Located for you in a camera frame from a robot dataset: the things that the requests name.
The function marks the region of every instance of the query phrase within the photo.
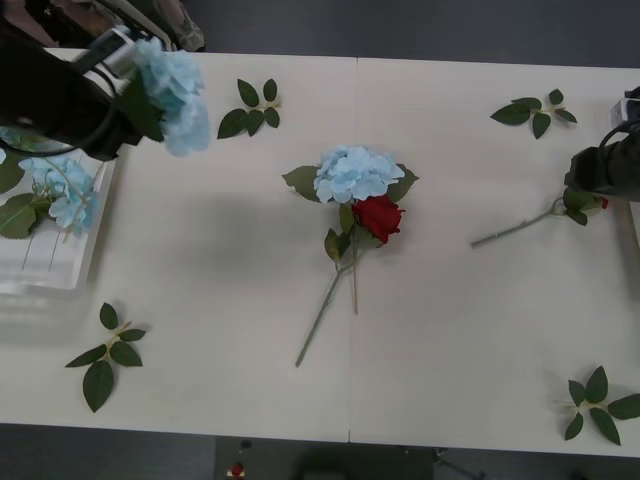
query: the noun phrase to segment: white tray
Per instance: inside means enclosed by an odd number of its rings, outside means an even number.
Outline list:
[[[71,154],[93,176],[102,162],[81,150]],[[94,183],[98,209],[88,233],[67,235],[55,222],[44,220],[25,240],[0,237],[0,294],[69,296],[85,285],[93,247],[100,229],[115,162],[107,162]],[[31,191],[32,178],[25,174],[11,191],[0,195],[0,204],[14,195]]]

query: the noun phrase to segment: red rose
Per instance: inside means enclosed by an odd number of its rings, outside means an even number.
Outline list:
[[[400,231],[398,225],[404,210],[398,209],[389,199],[389,195],[358,200],[351,209],[360,219],[360,223],[382,243],[387,243],[389,235]]]

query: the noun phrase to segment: gray floor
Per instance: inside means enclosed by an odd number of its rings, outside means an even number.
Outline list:
[[[247,480],[300,480],[300,467],[319,457],[346,465],[350,480],[465,478],[432,470],[430,449],[251,442],[243,448],[231,437],[1,425],[0,480],[222,480],[238,461]],[[578,471],[588,480],[640,478],[640,459],[461,449],[443,458],[485,480],[572,480]]]
[[[640,67],[638,0],[185,4],[210,52]],[[257,441],[251,454],[241,454],[255,469],[247,479],[271,480],[261,470],[281,466],[279,459],[289,461],[292,452],[306,448]],[[0,480],[212,480],[216,469],[224,471],[236,461],[237,450],[238,440],[229,438],[0,425]],[[390,462],[397,460],[397,450],[386,452]],[[422,462],[424,452],[416,455]],[[569,480],[575,470],[589,480],[640,478],[640,459],[471,450],[452,450],[446,458],[467,470],[484,471],[487,480]],[[419,476],[423,464],[413,459],[403,464],[407,471],[419,468],[415,480],[428,478]],[[444,468],[435,472],[436,480],[462,478]]]
[[[640,66],[637,0],[185,2],[209,52]]]

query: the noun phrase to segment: hydrangea flower head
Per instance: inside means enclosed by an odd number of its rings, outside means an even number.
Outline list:
[[[18,165],[31,174],[40,193],[48,188],[54,195],[68,194],[70,187],[67,179],[72,183],[71,190],[75,187],[76,191],[87,193],[91,188],[91,177],[85,173],[78,162],[66,155],[47,159],[26,158]]]
[[[361,146],[339,146],[322,156],[313,186],[318,199],[347,203],[387,193],[389,185],[404,177],[390,154],[378,154]]]
[[[56,219],[60,228],[70,228],[76,237],[80,237],[89,231],[97,208],[98,196],[95,192],[83,197],[72,192],[53,202],[49,207],[49,215]]]
[[[187,52],[165,52],[158,38],[138,41],[139,67],[151,103],[164,111],[160,123],[167,150],[184,156],[205,150],[210,142],[209,117],[200,90],[198,65]]]
[[[56,224],[69,228],[76,237],[89,231],[98,207],[93,179],[82,166],[66,155],[26,158],[20,167],[33,177],[35,193],[56,200],[49,207]]]

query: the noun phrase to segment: flower stem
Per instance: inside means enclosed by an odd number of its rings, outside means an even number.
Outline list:
[[[311,344],[311,340],[313,340],[313,337],[316,334],[316,330],[318,330],[318,327],[320,326],[320,321],[322,320],[322,316],[324,315],[324,311],[327,309],[327,307],[331,303],[331,298],[333,297],[333,294],[334,294],[334,292],[336,290],[336,287],[338,286],[338,282],[340,281],[340,278],[342,277],[342,274],[344,272],[346,272],[347,270],[349,270],[352,265],[353,264],[341,267],[336,272],[336,276],[333,279],[333,283],[331,284],[331,288],[329,288],[329,292],[327,293],[327,296],[324,297],[324,302],[322,302],[322,306],[320,307],[320,311],[318,312],[318,316],[316,317],[316,321],[313,322],[313,327],[311,327],[311,332],[309,332],[309,336],[307,337],[307,340],[304,342],[304,346],[302,347],[302,350],[300,350],[300,355],[298,355],[298,359],[296,360],[296,368],[299,367],[300,364],[302,363],[302,360],[304,360],[304,356],[307,353],[307,349],[309,348],[309,345]]]
[[[358,314],[358,282],[356,278],[356,261],[358,260],[358,236],[353,234],[353,312]]]
[[[543,219],[547,218],[549,215],[556,214],[556,207],[558,205],[558,202],[561,201],[561,200],[562,200],[562,198],[557,198],[553,202],[553,205],[551,205],[551,208],[549,210],[545,211],[544,213],[541,213],[540,215],[538,215],[537,217],[535,217],[535,218],[533,218],[531,220],[525,220],[520,225],[508,228],[506,230],[502,230],[500,232],[494,233],[493,235],[489,235],[488,237],[483,237],[483,238],[481,238],[479,240],[475,240],[475,241],[471,242],[471,244],[470,244],[471,248],[481,247],[482,245],[484,245],[486,243],[489,243],[489,242],[493,242],[494,240],[497,240],[498,238],[506,237],[507,235],[511,235],[512,233],[517,232],[518,230],[522,230],[523,228],[530,227],[534,223],[538,223],[540,220],[543,220]]]

